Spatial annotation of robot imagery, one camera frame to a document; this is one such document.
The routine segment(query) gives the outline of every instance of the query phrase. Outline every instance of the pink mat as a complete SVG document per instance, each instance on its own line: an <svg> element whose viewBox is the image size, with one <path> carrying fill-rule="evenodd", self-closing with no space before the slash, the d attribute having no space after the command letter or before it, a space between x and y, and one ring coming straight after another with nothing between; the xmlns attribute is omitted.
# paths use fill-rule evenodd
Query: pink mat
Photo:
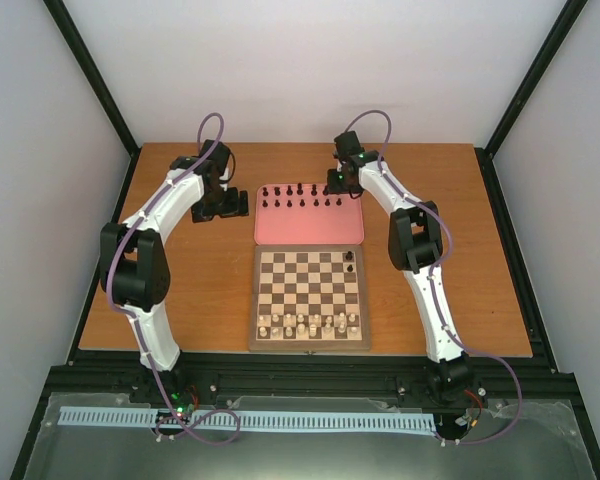
<svg viewBox="0 0 600 480"><path fill-rule="evenodd" d="M362 243L364 228L359 199L353 200L347 194L325 195L324 183L301 185L301 193L298 193L298 184L270 184L258 189L254 234L258 245ZM316 186L316 195L312 195L313 185ZM275 194L276 187L280 189L278 196Z"/></svg>

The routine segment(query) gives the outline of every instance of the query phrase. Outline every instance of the wooden table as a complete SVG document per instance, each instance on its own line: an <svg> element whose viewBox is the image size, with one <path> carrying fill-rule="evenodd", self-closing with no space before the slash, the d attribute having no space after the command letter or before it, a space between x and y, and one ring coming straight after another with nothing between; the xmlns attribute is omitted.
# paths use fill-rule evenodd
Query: wooden table
<svg viewBox="0 0 600 480"><path fill-rule="evenodd" d="M238 160L232 185L255 192L266 183L322 183L332 168L332 144L231 144ZM378 148L368 145L367 148ZM194 144L145 144L121 219L135 212L164 180L171 161ZM462 340L498 355L530 356L531 348L495 222L471 145L393 144L394 174L423 200L437 203L455 241L444 285ZM388 218L362 197L372 354L424 355L416 304L387 254ZM186 215L166 245L171 270L169 323L185 351L246 352L254 261L254 216L193 224ZM111 312L98 289L81 349L137 349L129 323Z"/></svg>

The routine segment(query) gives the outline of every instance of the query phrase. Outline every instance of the wooden chessboard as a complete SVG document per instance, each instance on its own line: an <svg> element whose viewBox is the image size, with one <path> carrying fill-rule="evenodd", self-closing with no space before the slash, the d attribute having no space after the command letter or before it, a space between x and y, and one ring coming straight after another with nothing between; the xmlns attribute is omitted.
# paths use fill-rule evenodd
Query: wooden chessboard
<svg viewBox="0 0 600 480"><path fill-rule="evenodd" d="M362 260L358 245L256 247L250 350L368 350Z"/></svg>

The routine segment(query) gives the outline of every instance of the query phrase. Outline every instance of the purple cable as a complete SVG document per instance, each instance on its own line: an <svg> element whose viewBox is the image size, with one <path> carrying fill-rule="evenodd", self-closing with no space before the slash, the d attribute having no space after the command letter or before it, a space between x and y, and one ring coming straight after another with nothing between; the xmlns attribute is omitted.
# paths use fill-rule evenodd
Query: purple cable
<svg viewBox="0 0 600 480"><path fill-rule="evenodd" d="M165 185L161 190L158 191L158 193L151 199L151 201L147 204L146 208L144 209L145 215L148 215L151 212L151 210L153 210L153 207L156 206L156 204L162 199L162 197L165 196L165 194L171 188L174 188L187 175L189 175L195 168L197 168L198 165L200 165L202 162L204 162L209 157L209 155L211 155L213 150L216 148L216 146L218 145L218 142L220 142L222 133L224 132L224 119L222 118L222 115L220 115L219 113L213 112L213 113L210 113L209 115L207 115L206 117L204 117L204 119L202 120L202 123L200 124L200 128L198 129L198 151L199 151L200 135L202 134L202 129L204 128L204 125L213 117L217 117L218 120L220 121L220 128L218 129L218 135L216 136L215 140L213 141L211 148L209 150L207 150L205 152L205 154L202 155L202 157L200 157L198 159L198 161L196 161L193 165L191 165L189 168L187 168L180 175L178 175L173 180L173 186ZM169 396L167 395L164 385L162 384L162 380L160 380L160 374L158 373L158 369L156 367L155 361L153 360L153 357L151 356L151 353L149 352L149 349L147 348L147 342L144 338L144 335L142 334L142 329L140 328L140 324L137 321L138 317L131 310L121 308L121 307L117 306L113 301L113 293L112 293L113 292L113 289L112 289L113 277L116 272L116 269L118 268L118 263L120 263L120 258L122 257L122 253L124 252L125 247L129 243L131 236L138 229L138 227L140 226L140 224L142 222L143 222L143 218L138 218L135 222L133 222L133 224L129 227L129 230L127 230L127 233L122 237L122 240L120 241L120 245L118 245L118 249L116 250L116 252L113 256L113 261L111 262L111 268L109 269L109 274L107 275L107 285L106 285L106 287L107 287L106 288L107 302L109 303L109 307L113 311L128 315L129 317L134 318L136 320L136 322L134 322L134 330L136 332L136 336L138 337L138 343L140 344L140 349L142 350L141 354L145 354L147 356L147 361L149 362L149 365L151 367L151 372L153 373L153 377L156 380L156 384L158 385L158 389L160 390L162 399L164 400L164 403L167 405L167 408L169 409L169 412L171 413L173 418L175 418L175 420L178 422L180 427L182 427L182 432L180 432L180 433L188 434L191 437L195 438L196 440L198 440L202 443L206 443L207 445L216 445L216 446L226 445L227 443L230 443L233 440L235 440L236 437L240 434L240 418L235 414L235 412L233 412L231 410L219 409L219 410L214 410L212 412L209 412L208 414L204 415L203 417L198 419L196 422L194 422L190 426L187 426L182 421L182 419L180 417L178 417L175 409L173 408L173 405L171 404L171 401L169 400ZM236 430L233 433L233 435L231 437L229 437L227 440L223 440L222 442L211 442L211 441L199 436L197 433L195 433L192 430L192 428L199 425L200 422L204 421L204 419L206 419L212 415L218 415L221 413L231 415L236 420Z"/></svg>
<svg viewBox="0 0 600 480"><path fill-rule="evenodd" d="M354 118L351 121L351 123L349 123L349 125L345 129L345 132L348 131L362 117L366 117L367 115L370 115L372 113L377 113L379 115L382 115L387 120L387 135L384 139L384 143L382 144L382 147L380 148L380 151L378 152L377 164L378 164L378 170L380 170L380 174L387 181L387 183L391 186L391 188L393 188L393 190L400 197L402 197L403 200L405 200L406 202L410 203L411 205L413 205L415 207L420 208L425 213L428 213L429 215L431 215L434 218L434 220L436 222L438 222L438 224L440 225L442 230L444 230L444 233L447 237L447 241L449 243L449 248L447 249L446 253L441 255L440 258L438 258L438 260L436 260L429 267L429 277L428 277L429 283L431 285L431 293L433 294L433 303L436 306L436 312L438 313L438 317L440 318L440 323L442 324L442 329L447 332L447 335L453 341L453 343L455 343L458 347L462 348L464 351L466 351L468 353L472 353L479 357L490 358L490 359L495 360L496 362L499 362L502 365L504 365L504 367L507 369L507 371L511 375L511 378L513 379L513 383L516 386L516 394L518 396L518 409L516 410L516 414L513 417L513 420L511 420L511 422L505 428L503 428L501 431L491 435L490 437L483 438L480 440L465 441L465 442L460 442L460 443L462 445L481 445L481 444L490 442L492 440L502 437L504 434L509 432L516 425L516 423L518 423L518 420L520 420L520 415L522 414L522 388L520 387L520 381L518 380L516 373L513 371L513 368L511 368L511 365L509 365L509 363L504 358L498 357L497 355L493 355L491 353L482 352L480 350L476 350L474 348L467 347L464 343L462 343L457 338L456 335L452 334L450 330L446 330L446 328L449 326L449 324L446 322L446 320L444 318L444 314L442 313L442 307L440 306L440 301L438 300L438 294L437 294L436 288L435 288L435 276L433 273L434 273L434 269L438 265L441 265L444 261L446 261L447 258L453 252L453 237L451 236L451 231L449 230L449 227L447 226L447 224L442 220L442 218L440 218L440 216L436 212L431 210L426 205L410 199L407 195L405 195L406 192L403 192L400 189L400 187L398 185L396 185L396 183L393 180L391 180L391 178L389 178L389 176L386 174L385 168L382 166L382 159L384 157L384 152L387 150L387 146L389 145L389 138L391 137L391 119L389 118L389 115L387 115L386 112L383 112L382 110L368 110L366 112L363 112L360 115L358 115L356 118ZM439 440L444 441L444 439L437 433L436 433L436 437Z"/></svg>

